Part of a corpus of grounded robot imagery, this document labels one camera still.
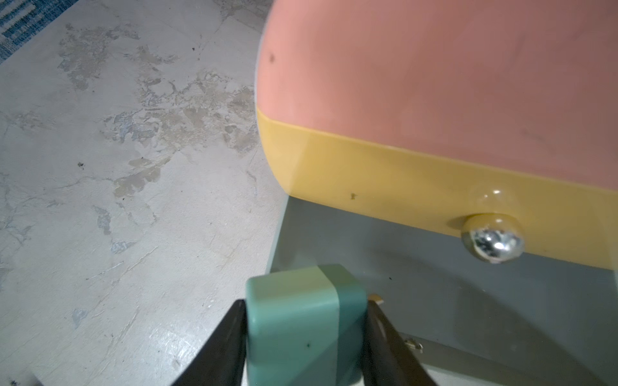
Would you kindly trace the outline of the grey bottom drawer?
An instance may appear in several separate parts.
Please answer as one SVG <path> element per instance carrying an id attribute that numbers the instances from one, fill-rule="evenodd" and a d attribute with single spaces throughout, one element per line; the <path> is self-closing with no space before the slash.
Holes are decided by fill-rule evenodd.
<path id="1" fill-rule="evenodd" d="M 612 272 L 526 254 L 503 265 L 472 257 L 456 237 L 301 199 L 286 202 L 270 270 L 344 266 L 396 329 L 428 356 L 482 358 L 525 383 L 617 382 Z"/>

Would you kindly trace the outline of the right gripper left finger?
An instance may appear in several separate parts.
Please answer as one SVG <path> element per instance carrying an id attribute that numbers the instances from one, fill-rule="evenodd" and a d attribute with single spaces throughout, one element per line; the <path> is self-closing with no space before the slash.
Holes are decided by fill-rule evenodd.
<path id="1" fill-rule="evenodd" d="M 246 361 L 246 301 L 236 300 L 174 386 L 242 385 Z"/>

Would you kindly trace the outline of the yellow drawer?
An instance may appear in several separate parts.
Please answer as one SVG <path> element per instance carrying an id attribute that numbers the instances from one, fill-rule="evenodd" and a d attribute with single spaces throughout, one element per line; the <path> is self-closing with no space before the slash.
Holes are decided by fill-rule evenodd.
<path id="1" fill-rule="evenodd" d="M 449 236 L 470 216 L 507 215 L 528 253 L 617 267 L 615 191 L 257 119 L 267 161 L 290 196 Z"/>

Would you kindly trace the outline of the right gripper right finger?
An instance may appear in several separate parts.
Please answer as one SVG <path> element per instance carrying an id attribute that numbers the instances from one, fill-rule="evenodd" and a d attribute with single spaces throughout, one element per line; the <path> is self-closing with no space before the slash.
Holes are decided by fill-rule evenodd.
<path id="1" fill-rule="evenodd" d="M 373 300 L 368 301 L 361 369 L 365 385 L 437 385 Z"/>

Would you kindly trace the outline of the green plug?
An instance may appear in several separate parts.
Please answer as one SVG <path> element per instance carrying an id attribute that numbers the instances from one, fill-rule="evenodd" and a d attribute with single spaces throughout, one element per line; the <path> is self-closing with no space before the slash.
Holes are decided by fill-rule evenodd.
<path id="1" fill-rule="evenodd" d="M 360 281 L 342 265 L 249 279 L 248 383 L 357 384 L 368 303 Z"/>

